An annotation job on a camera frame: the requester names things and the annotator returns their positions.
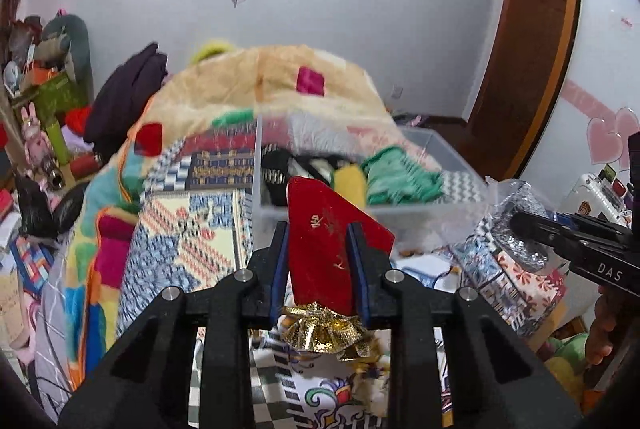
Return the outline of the red velvet pouch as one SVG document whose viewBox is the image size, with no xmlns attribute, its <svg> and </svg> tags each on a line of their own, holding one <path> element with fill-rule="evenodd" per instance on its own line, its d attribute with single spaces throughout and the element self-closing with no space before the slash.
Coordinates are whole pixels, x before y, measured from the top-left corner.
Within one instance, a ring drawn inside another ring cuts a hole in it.
<svg viewBox="0 0 640 429">
<path fill-rule="evenodd" d="M 326 183 L 288 182 L 288 272 L 296 305 L 315 302 L 341 315 L 355 313 L 346 246 L 352 223 L 360 224 L 369 246 L 392 251 L 395 235 Z"/>
</svg>

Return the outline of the yellow sponge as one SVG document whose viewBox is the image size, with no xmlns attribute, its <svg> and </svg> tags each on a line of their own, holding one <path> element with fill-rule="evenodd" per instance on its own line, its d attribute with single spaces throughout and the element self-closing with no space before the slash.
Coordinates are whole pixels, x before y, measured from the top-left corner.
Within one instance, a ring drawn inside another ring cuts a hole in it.
<svg viewBox="0 0 640 429">
<path fill-rule="evenodd" d="M 367 178 L 357 164 L 349 164 L 334 171 L 332 188 L 353 205 L 364 209 L 367 206 Z"/>
</svg>

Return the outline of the white suitcase with stickers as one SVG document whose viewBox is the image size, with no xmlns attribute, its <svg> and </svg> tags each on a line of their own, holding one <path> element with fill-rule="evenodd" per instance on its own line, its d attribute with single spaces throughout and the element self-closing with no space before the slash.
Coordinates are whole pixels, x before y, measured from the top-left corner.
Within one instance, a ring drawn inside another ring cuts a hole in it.
<svg viewBox="0 0 640 429">
<path fill-rule="evenodd" d="M 614 191 L 593 174 L 581 175 L 562 199 L 559 212 L 584 215 L 631 226 L 631 215 Z"/>
</svg>

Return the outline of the silver glitter plastic bag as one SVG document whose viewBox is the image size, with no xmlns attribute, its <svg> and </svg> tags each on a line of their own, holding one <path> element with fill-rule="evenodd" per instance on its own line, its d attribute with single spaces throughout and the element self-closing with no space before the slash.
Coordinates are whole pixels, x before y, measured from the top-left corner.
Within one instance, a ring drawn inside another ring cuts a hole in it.
<svg viewBox="0 0 640 429">
<path fill-rule="evenodd" d="M 523 180 L 488 178 L 487 184 L 491 236 L 525 271 L 540 274 L 549 263 L 549 253 L 534 240 L 530 228 L 537 218 L 551 218 L 546 202 Z"/>
</svg>

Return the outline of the brown wooden door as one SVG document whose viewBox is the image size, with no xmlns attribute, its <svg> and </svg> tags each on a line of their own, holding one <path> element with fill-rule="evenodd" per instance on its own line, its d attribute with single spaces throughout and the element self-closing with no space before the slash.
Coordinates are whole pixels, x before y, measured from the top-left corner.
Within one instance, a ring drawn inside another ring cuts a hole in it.
<svg viewBox="0 0 640 429">
<path fill-rule="evenodd" d="M 580 0 L 503 0 L 461 145 L 481 176 L 521 175 L 548 124 L 576 35 Z"/>
</svg>

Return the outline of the patchwork patterned tablecloth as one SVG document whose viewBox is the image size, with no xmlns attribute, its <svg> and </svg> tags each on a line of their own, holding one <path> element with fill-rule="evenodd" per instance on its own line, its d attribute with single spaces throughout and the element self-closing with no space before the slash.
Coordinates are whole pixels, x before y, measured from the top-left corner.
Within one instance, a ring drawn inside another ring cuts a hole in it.
<svg viewBox="0 0 640 429">
<path fill-rule="evenodd" d="M 157 158 L 140 196 L 139 221 L 127 257 L 116 333 L 166 287 L 192 293 L 243 269 L 253 251 L 250 189 L 227 175 L 192 179 L 193 168 L 254 169 L 255 134 L 208 131 L 176 141 Z M 372 377 L 335 357 L 287 345 L 285 319 L 250 337 L 250 385 L 259 428 L 384 428 L 390 333 L 375 339 L 382 357 Z"/>
</svg>

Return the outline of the green knitted cloth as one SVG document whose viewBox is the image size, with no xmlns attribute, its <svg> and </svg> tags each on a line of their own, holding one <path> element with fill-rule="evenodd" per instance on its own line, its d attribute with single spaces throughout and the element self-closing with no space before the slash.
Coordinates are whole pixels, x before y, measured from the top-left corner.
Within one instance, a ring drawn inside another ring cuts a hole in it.
<svg viewBox="0 0 640 429">
<path fill-rule="evenodd" d="M 442 174 L 415 162 L 400 146 L 389 146 L 367 158 L 361 169 L 367 180 L 367 204 L 426 204 L 442 196 Z"/>
</svg>

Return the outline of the red cylinder tin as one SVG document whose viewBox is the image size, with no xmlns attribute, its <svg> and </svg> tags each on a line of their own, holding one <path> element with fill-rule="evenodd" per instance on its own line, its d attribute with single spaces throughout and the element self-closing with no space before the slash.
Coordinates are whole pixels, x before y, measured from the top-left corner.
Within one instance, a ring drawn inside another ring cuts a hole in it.
<svg viewBox="0 0 640 429">
<path fill-rule="evenodd" d="M 81 180 L 96 174 L 102 166 L 103 160 L 99 154 L 88 153 L 70 162 L 70 173 L 75 180 Z"/>
</svg>

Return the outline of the black white patterned headband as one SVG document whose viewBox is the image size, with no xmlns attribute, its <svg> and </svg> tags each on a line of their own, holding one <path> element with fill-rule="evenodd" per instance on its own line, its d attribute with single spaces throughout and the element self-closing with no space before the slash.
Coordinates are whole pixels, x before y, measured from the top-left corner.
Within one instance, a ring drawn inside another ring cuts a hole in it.
<svg viewBox="0 0 640 429">
<path fill-rule="evenodd" d="M 262 147 L 260 174 L 270 203 L 276 207 L 288 206 L 288 182 L 294 177 L 319 180 L 329 186 L 333 174 L 343 160 L 337 155 L 302 153 L 294 154 L 277 144 Z"/>
</svg>

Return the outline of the pink rabbit toy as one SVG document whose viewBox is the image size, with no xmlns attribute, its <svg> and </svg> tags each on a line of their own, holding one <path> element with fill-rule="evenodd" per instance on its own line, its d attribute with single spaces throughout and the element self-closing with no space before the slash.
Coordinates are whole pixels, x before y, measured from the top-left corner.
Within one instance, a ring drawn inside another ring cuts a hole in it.
<svg viewBox="0 0 640 429">
<path fill-rule="evenodd" d="M 26 162 L 32 170 L 39 170 L 43 160 L 53 155 L 51 142 L 41 127 L 34 103 L 21 108 L 21 117 Z"/>
</svg>

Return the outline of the dark purple garment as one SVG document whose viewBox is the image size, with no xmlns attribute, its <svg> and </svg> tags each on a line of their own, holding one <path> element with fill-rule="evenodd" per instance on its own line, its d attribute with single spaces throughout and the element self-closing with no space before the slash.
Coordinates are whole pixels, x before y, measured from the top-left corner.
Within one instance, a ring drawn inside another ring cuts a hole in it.
<svg viewBox="0 0 640 429">
<path fill-rule="evenodd" d="M 162 88 L 166 64 L 166 54 L 151 42 L 107 78 L 91 105 L 84 132 L 84 140 L 102 162 L 118 152 L 149 98 Z"/>
</svg>

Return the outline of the beige fleece blanket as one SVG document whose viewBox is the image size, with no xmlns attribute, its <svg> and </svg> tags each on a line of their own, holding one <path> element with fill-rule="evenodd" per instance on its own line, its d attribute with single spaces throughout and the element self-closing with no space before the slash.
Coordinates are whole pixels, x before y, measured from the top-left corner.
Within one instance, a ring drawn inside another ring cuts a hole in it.
<svg viewBox="0 0 640 429">
<path fill-rule="evenodd" d="M 213 128 L 216 120 L 246 112 L 308 112 L 348 119 L 390 140 L 400 137 L 369 74 L 323 50 L 227 51 L 169 77 L 90 181 L 74 224 L 65 275 L 65 345 L 74 388 L 117 338 L 129 245 L 108 239 L 104 227 L 133 229 L 145 182 L 168 165 L 182 140 Z"/>
</svg>

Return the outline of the green cardboard box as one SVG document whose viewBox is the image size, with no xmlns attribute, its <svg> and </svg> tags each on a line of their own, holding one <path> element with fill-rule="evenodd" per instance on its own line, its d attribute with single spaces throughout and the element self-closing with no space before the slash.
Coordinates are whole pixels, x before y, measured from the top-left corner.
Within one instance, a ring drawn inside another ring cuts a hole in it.
<svg viewBox="0 0 640 429">
<path fill-rule="evenodd" d="M 73 82 L 66 72 L 57 72 L 41 85 L 29 85 L 29 80 L 30 76 L 22 75 L 17 93 L 11 98 L 11 108 L 17 120 L 18 133 L 21 134 L 23 152 L 26 152 L 26 148 L 22 131 L 22 108 L 25 108 L 27 113 L 29 104 L 34 104 L 41 128 L 46 130 L 56 115 L 74 108 L 83 108 L 89 102 L 86 85 L 83 82 Z"/>
</svg>

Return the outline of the yellow round cushion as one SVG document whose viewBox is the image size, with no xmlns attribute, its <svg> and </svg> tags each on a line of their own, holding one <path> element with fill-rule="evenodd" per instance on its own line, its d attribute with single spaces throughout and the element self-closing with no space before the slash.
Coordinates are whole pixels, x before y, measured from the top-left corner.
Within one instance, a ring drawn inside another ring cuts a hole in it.
<svg viewBox="0 0 640 429">
<path fill-rule="evenodd" d="M 207 41 L 206 44 L 198 48 L 193 56 L 191 56 L 190 64 L 198 64 L 202 61 L 213 58 L 214 56 L 220 56 L 221 54 L 231 52 L 234 49 L 235 45 L 230 44 L 229 41 L 221 39 Z"/>
</svg>

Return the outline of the grey green plush toy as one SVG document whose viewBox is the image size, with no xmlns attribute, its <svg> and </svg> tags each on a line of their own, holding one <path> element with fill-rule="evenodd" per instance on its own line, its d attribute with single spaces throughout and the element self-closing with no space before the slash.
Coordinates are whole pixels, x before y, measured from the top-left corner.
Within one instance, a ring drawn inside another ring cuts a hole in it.
<svg viewBox="0 0 640 429">
<path fill-rule="evenodd" d="M 66 13 L 51 20 L 35 48 L 35 60 L 44 66 L 63 67 L 71 82 L 93 96 L 88 28 L 79 16 Z"/>
</svg>

